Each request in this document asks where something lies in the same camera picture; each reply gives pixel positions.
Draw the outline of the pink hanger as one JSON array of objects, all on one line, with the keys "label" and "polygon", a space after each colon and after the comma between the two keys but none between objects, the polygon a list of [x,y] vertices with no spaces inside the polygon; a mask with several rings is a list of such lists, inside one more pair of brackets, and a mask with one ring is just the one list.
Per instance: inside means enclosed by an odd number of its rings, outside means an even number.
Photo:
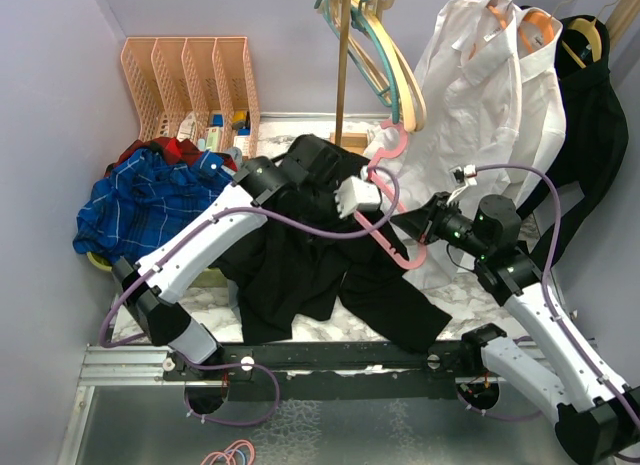
[{"label": "pink hanger", "polygon": [[[404,213],[406,207],[400,201],[400,186],[391,183],[390,178],[383,178],[378,172],[381,166],[389,160],[398,158],[407,148],[409,134],[401,122],[393,123],[391,119],[384,120],[380,127],[383,131],[394,131],[396,133],[395,144],[391,147],[380,146],[370,159],[367,167],[361,172],[361,177],[367,179],[375,185],[381,193],[381,197],[389,202],[389,211]],[[427,247],[418,244],[417,255],[412,258],[406,251],[401,251],[402,246],[392,240],[391,231],[384,232],[381,228],[373,230],[371,237],[386,252],[389,257],[405,271],[420,268],[427,258]]]}]

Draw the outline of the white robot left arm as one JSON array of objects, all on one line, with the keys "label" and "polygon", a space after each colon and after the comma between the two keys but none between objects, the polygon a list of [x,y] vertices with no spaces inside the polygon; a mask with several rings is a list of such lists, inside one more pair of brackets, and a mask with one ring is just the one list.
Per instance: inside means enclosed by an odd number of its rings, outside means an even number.
[{"label": "white robot left arm", "polygon": [[346,239],[334,192],[349,154],[313,134],[297,137],[278,161],[246,161],[213,203],[158,249],[132,263],[120,258],[112,275],[126,307],[155,346],[186,359],[195,377],[220,370],[221,345],[179,303],[194,279],[237,242],[268,221],[322,239]]}]

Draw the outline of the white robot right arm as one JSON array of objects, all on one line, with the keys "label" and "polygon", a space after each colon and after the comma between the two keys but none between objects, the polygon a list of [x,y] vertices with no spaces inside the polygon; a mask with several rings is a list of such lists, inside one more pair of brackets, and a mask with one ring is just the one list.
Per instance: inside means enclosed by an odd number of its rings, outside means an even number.
[{"label": "white robot right arm", "polygon": [[639,442],[639,391],[615,373],[571,322],[542,272],[518,244],[521,219],[500,195],[481,199],[465,217],[447,192],[392,223],[420,244],[442,240],[474,257],[482,288],[528,332],[546,358],[540,364],[499,327],[464,334],[459,352],[469,375],[499,375],[553,425],[577,464],[596,464]]}]

